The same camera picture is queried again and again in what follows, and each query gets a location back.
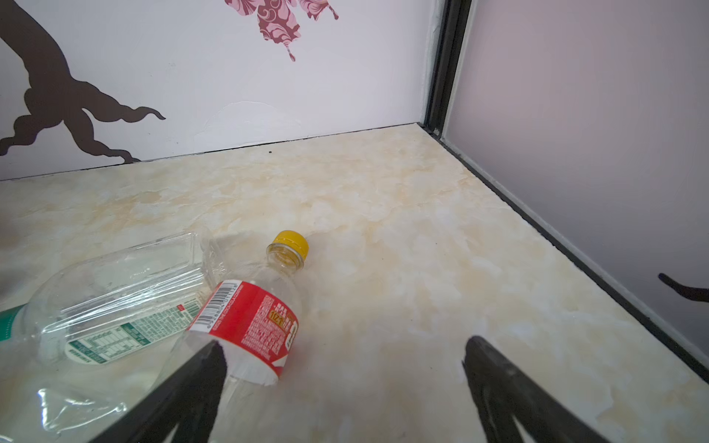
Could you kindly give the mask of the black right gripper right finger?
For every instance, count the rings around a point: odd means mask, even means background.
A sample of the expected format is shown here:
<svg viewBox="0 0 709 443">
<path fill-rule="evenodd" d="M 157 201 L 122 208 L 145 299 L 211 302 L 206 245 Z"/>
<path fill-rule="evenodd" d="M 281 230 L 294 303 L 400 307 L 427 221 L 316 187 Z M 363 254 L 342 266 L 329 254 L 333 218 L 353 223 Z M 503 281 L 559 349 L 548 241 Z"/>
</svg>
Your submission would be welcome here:
<svg viewBox="0 0 709 443">
<path fill-rule="evenodd" d="M 489 341 L 473 336 L 462 362 L 488 442 L 605 442 Z"/>
</svg>

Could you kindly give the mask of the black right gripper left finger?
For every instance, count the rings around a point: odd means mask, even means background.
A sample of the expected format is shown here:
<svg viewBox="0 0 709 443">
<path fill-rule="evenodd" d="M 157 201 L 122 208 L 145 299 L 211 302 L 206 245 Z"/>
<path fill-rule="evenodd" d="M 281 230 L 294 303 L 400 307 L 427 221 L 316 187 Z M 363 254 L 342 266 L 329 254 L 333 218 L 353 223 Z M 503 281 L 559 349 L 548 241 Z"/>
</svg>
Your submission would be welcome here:
<svg viewBox="0 0 709 443">
<path fill-rule="evenodd" d="M 94 442 L 207 442 L 227 375 L 223 347 L 211 341 Z"/>
</svg>

